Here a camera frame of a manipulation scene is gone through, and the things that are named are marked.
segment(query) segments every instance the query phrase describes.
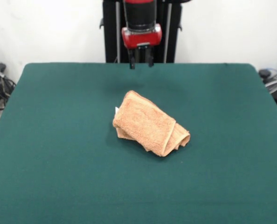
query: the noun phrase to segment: white wall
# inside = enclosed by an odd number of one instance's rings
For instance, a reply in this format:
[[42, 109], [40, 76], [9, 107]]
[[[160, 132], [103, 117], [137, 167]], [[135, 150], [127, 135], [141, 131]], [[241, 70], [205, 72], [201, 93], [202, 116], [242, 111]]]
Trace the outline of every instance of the white wall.
[[[104, 62], [102, 0], [0, 0], [0, 61], [17, 81], [30, 62]], [[177, 62], [277, 68], [277, 0], [184, 5]]]

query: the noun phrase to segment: folded towel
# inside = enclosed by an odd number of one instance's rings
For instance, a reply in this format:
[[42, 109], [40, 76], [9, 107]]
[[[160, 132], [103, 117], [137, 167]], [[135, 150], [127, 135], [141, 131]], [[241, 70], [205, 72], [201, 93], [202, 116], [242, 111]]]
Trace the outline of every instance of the folded towel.
[[134, 91], [125, 95], [113, 126], [119, 138], [136, 140], [147, 152], [158, 156], [167, 156], [190, 140], [189, 131]]

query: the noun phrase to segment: metal bar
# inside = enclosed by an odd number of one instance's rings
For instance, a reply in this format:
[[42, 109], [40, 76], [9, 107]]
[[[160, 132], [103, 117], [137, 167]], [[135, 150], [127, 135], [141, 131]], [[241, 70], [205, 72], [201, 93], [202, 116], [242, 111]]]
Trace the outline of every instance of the metal bar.
[[169, 3], [168, 10], [167, 10], [167, 19], [166, 19], [166, 42], [165, 42], [165, 52], [164, 52], [163, 63], [166, 63], [166, 58], [167, 58], [168, 38], [170, 35], [170, 26], [171, 26], [171, 15], [172, 15], [172, 4]]
[[134, 51], [135, 51], [135, 53], [134, 53], [135, 63], [139, 63], [139, 61], [140, 61], [140, 51], [139, 51], [138, 48], [136, 48]]
[[121, 35], [121, 24], [120, 24], [120, 2], [116, 2], [116, 27], [117, 27], [117, 60], [121, 62], [121, 49], [120, 49], [120, 35]]

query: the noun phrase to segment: table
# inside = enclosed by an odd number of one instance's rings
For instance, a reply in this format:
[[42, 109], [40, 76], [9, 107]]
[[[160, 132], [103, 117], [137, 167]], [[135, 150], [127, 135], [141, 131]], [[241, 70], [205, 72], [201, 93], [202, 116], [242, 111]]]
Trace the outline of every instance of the table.
[[[277, 223], [277, 106], [248, 64], [28, 64], [0, 120], [0, 224]], [[117, 138], [135, 90], [191, 132]]]

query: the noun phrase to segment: green felt surface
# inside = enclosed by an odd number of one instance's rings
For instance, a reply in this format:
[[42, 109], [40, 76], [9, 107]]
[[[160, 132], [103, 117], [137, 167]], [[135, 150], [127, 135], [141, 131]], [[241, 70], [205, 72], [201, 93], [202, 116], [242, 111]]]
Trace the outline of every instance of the green felt surface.
[[[191, 132], [117, 138], [127, 91]], [[277, 223], [277, 106], [247, 64], [29, 64], [0, 120], [0, 224]]]

